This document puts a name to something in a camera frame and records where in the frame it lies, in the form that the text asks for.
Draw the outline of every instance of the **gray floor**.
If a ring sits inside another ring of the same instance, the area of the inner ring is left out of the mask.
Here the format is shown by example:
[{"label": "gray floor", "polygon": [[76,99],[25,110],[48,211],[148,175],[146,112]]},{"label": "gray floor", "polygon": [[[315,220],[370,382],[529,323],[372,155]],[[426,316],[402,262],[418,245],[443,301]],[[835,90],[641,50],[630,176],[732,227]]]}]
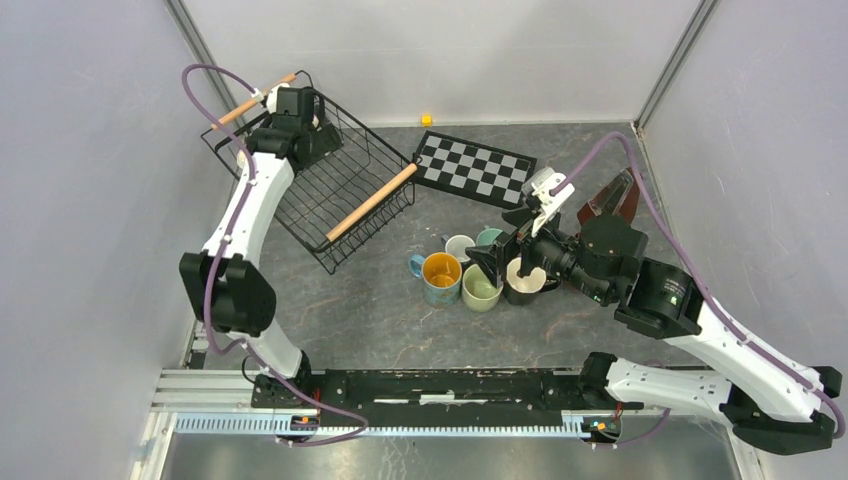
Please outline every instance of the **gray floor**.
[{"label": "gray floor", "polygon": [[[626,124],[435,130],[537,157],[537,168],[550,165],[563,173],[611,130],[633,139]],[[424,130],[382,129],[379,134],[411,155]],[[577,210],[625,166],[617,143],[601,152],[563,208],[563,231],[577,231]],[[427,306],[420,281],[407,271],[410,255],[439,250],[440,234],[474,237],[486,225],[505,226],[500,209],[418,187],[415,205],[369,240],[335,275],[327,275],[276,222],[266,237],[260,270],[277,292],[277,321],[317,369],[574,366],[592,351],[640,362],[698,363],[680,350],[628,331],[612,319],[612,307],[602,309],[564,288],[544,294],[527,307],[513,307],[502,300],[484,314],[472,313],[462,303],[444,310]],[[633,226],[650,237],[649,256],[676,262],[644,205]],[[210,356],[206,368],[238,368],[242,355],[237,351]]]},{"label": "gray floor", "polygon": [[[627,418],[625,435],[656,419]],[[627,479],[733,480],[724,429],[680,418],[649,442],[595,451],[580,440],[361,438],[289,449],[251,435],[175,435],[165,479]]]}]

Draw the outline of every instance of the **wooden handle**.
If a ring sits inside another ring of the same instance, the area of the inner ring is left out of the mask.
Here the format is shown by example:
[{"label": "wooden handle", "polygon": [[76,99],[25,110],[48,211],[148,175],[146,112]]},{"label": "wooden handle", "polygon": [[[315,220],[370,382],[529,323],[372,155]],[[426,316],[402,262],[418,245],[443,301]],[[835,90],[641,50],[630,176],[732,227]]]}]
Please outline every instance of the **wooden handle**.
[{"label": "wooden handle", "polygon": [[374,195],[371,195],[368,200],[362,202],[362,205],[357,207],[356,210],[351,212],[350,215],[339,222],[339,224],[336,225],[336,228],[330,230],[330,233],[327,234],[327,240],[335,242],[340,236],[342,236],[343,233],[348,231],[350,227],[361,220],[368,212],[373,210],[378,203],[383,201],[383,199],[388,197],[390,193],[395,191],[401,184],[403,184],[403,182],[409,179],[416,170],[418,170],[418,165],[414,163],[407,165],[406,168],[395,175],[395,178],[389,180],[389,182],[383,185],[381,189],[377,190]]},{"label": "wooden handle", "polygon": [[[290,73],[290,74],[286,75],[285,77],[283,77],[283,79],[280,80],[279,82],[271,85],[270,87],[266,88],[265,90],[262,90],[262,93],[264,95],[268,95],[268,92],[270,92],[272,88],[276,87],[277,85],[279,85],[281,83],[291,83],[291,82],[294,81],[295,77],[296,77],[295,74]],[[244,112],[250,110],[254,106],[256,106],[256,100],[251,98],[250,100],[248,100],[248,101],[242,103],[241,105],[239,105],[238,107],[236,107],[232,112],[230,112],[230,113],[224,115],[223,117],[219,118],[218,121],[221,122],[221,125],[226,125],[226,124],[232,122],[233,120],[235,120],[236,117],[240,117],[241,115],[243,115]],[[212,125],[212,130],[217,130],[217,129],[218,129],[218,127],[216,125]]]}]

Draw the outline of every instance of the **wire basket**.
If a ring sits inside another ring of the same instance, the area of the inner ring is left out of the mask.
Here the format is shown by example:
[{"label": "wire basket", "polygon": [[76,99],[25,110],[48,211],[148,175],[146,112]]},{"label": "wire basket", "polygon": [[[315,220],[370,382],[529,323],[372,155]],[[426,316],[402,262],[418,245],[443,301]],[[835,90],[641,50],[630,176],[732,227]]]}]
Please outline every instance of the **wire basket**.
[{"label": "wire basket", "polygon": [[[390,182],[409,167],[410,161],[317,90],[315,103],[316,111],[319,105],[324,109],[325,124],[332,123],[338,129],[341,147],[295,175],[277,205],[274,218],[332,275],[389,220],[415,202],[415,184],[409,178],[403,180],[364,216],[348,228],[340,228],[343,222],[350,223],[351,215],[360,206],[373,201],[378,192],[385,193],[391,187]],[[244,138],[267,118],[269,114],[264,111],[238,128],[236,135]],[[238,179],[230,139],[224,137],[212,145],[207,138],[212,131],[207,130],[201,138]],[[227,152],[233,154],[229,161],[224,158]]]}]

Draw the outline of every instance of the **black and white checkerboard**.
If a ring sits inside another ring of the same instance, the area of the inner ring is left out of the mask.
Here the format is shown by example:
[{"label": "black and white checkerboard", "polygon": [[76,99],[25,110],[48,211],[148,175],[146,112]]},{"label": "black and white checkerboard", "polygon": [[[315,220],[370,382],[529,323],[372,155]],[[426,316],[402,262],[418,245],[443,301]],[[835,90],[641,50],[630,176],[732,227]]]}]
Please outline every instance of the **black and white checkerboard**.
[{"label": "black and white checkerboard", "polygon": [[431,131],[415,158],[415,183],[510,209],[521,206],[521,186],[536,168],[535,158]]}]

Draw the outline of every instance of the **purple cable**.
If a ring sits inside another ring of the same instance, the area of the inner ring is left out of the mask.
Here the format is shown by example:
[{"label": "purple cable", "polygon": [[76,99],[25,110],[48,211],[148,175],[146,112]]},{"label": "purple cable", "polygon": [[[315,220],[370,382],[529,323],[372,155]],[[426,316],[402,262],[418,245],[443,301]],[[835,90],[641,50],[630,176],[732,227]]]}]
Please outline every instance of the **purple cable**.
[{"label": "purple cable", "polygon": [[[721,321],[724,326],[733,333],[733,335],[740,341],[745,342],[747,337],[745,333],[742,332],[734,323],[730,320],[730,318],[725,315],[724,311],[719,308],[716,304],[715,299],[710,294],[709,288],[707,288],[706,283],[703,280],[703,277],[695,268],[695,264],[689,258],[689,255],[686,254],[686,251],[683,249],[683,246],[678,242],[674,236],[671,234],[671,231],[666,226],[665,222],[662,221],[659,212],[657,212],[654,203],[651,201],[651,196],[648,193],[648,189],[645,186],[645,181],[642,179],[642,174],[639,172],[639,165],[636,163],[636,156],[633,153],[633,149],[630,147],[630,142],[627,140],[627,137],[620,132],[610,132],[604,136],[604,138],[600,139],[598,143],[595,144],[594,147],[589,151],[589,153],[577,164],[577,167],[572,170],[572,172],[565,177],[565,181],[554,187],[550,191],[550,195],[556,195],[562,189],[564,189],[567,185],[574,182],[580,172],[583,171],[586,166],[595,159],[598,152],[604,148],[609,142],[613,139],[621,142],[621,145],[624,147],[624,153],[627,155],[627,160],[630,162],[630,167],[633,170],[633,178],[636,180],[636,184],[639,186],[639,189],[645,194],[645,203],[648,206],[648,210],[651,212],[651,217],[653,217],[654,222],[659,227],[663,236],[668,240],[668,243],[674,248],[677,252],[677,255],[680,257],[680,260],[683,262],[683,265],[689,270],[689,273],[692,275],[692,280],[695,282],[695,285],[698,287],[698,291],[701,292],[701,295],[704,297],[704,301],[710,307],[710,310],[718,317],[719,321]],[[836,402],[833,401],[830,397],[827,396],[824,392],[817,388],[813,388],[812,382],[801,376],[794,369],[784,364],[774,355],[767,352],[763,347],[757,344],[754,341],[750,341],[747,343],[748,347],[753,350],[756,354],[763,357],[767,362],[771,363],[775,367],[777,367],[780,371],[790,376],[793,380],[800,383],[805,389],[810,390],[813,394],[818,397],[823,403],[825,403],[828,408],[833,412],[833,416],[836,417],[836,431],[833,434],[833,438],[841,438],[845,434],[845,416],[842,414],[842,411],[836,405]]]},{"label": "purple cable", "polygon": [[[217,65],[207,65],[207,64],[203,64],[203,63],[195,63],[195,64],[187,66],[183,70],[183,75],[182,75],[183,90],[185,90],[186,95],[188,96],[189,100],[191,100],[191,103],[194,105],[194,107],[197,108],[197,110],[204,117],[206,117],[207,120],[212,122],[212,124],[215,125],[218,128],[218,130],[220,130],[227,137],[229,137],[229,139],[239,148],[239,150],[241,150],[244,153],[245,157],[247,157],[248,180],[254,180],[256,178],[256,162],[253,159],[253,155],[251,155],[250,151],[247,149],[247,145],[245,145],[244,142],[242,142],[241,139],[238,138],[235,135],[235,133],[233,133],[230,129],[228,129],[227,127],[222,125],[221,122],[218,121],[218,119],[215,118],[215,116],[212,115],[212,113],[209,112],[209,110],[207,110],[206,107],[204,107],[200,103],[199,100],[197,100],[197,97],[194,96],[194,93],[192,93],[191,87],[188,84],[188,74],[193,72],[194,70],[198,70],[198,69],[214,70],[216,72],[222,73],[222,74],[232,78],[233,80],[237,81],[241,85],[243,85],[244,88],[246,88],[251,93],[254,92],[255,89],[253,87],[251,87],[249,83],[247,83],[246,81],[241,79],[238,75],[230,72],[227,69],[221,68]],[[221,243],[218,246],[218,251],[215,253],[215,257],[212,259],[212,265],[209,268],[209,275],[206,277],[206,288],[205,288],[204,293],[203,293],[203,325],[204,325],[204,328],[206,329],[206,333],[207,333],[206,338],[209,341],[209,349],[212,350],[214,353],[216,353],[218,355],[223,355],[223,354],[226,354],[227,352],[229,352],[230,350],[232,350],[236,345],[245,345],[247,353],[250,356],[252,356],[254,358],[254,360],[256,360],[256,363],[258,363],[260,365],[260,367],[266,368],[271,373],[271,375],[274,376],[274,378],[276,378],[280,383],[283,384],[284,387],[289,389],[289,391],[291,391],[295,396],[297,396],[301,400],[303,400],[307,403],[310,403],[310,404],[314,405],[315,407],[317,407],[319,409],[327,410],[329,412],[333,412],[333,413],[338,414],[338,415],[343,415],[343,416],[346,416],[346,417],[349,417],[349,418],[353,418],[353,419],[355,419],[359,422],[362,422],[362,427],[360,427],[360,428],[358,428],[358,429],[356,429],[352,432],[349,432],[349,433],[346,433],[346,434],[343,434],[343,435],[339,435],[339,436],[336,436],[336,437],[328,438],[328,439],[325,439],[325,440],[319,440],[319,441],[316,441],[316,442],[292,443],[292,444],[290,444],[290,446],[293,446],[293,447],[318,447],[318,446],[321,446],[321,445],[330,445],[330,444],[333,444],[333,443],[338,443],[338,442],[343,442],[345,440],[349,440],[349,439],[353,438],[354,436],[365,431],[366,428],[368,428],[368,425],[369,425],[368,419],[366,419],[365,417],[363,417],[361,415],[357,415],[353,412],[348,412],[347,410],[342,410],[340,408],[336,408],[336,407],[321,403],[318,400],[315,400],[315,399],[309,397],[308,395],[306,395],[305,393],[301,392],[300,390],[297,389],[297,387],[292,385],[291,382],[286,380],[279,372],[277,372],[276,370],[271,368],[267,363],[265,363],[265,361],[262,360],[262,358],[260,358],[259,355],[249,345],[247,345],[244,341],[233,340],[226,347],[220,348],[220,347],[218,347],[218,344],[215,342],[215,337],[212,335],[212,287],[215,284],[215,274],[218,271],[218,266],[221,264],[221,259],[224,256],[224,251],[226,250],[227,245],[229,243],[226,240],[224,240],[224,238],[233,233],[233,229],[235,228],[236,221],[238,220],[238,217],[241,214],[241,211],[244,209],[245,203],[247,203],[247,198],[250,195],[252,188],[253,188],[253,185],[251,184],[251,182],[248,182],[245,185],[244,191],[242,192],[241,197],[239,197],[239,200],[236,203],[236,207],[233,209],[233,214],[230,217],[230,221],[227,222],[227,226],[224,229],[224,233],[223,233],[223,236],[222,236],[222,239],[221,239]]]}]

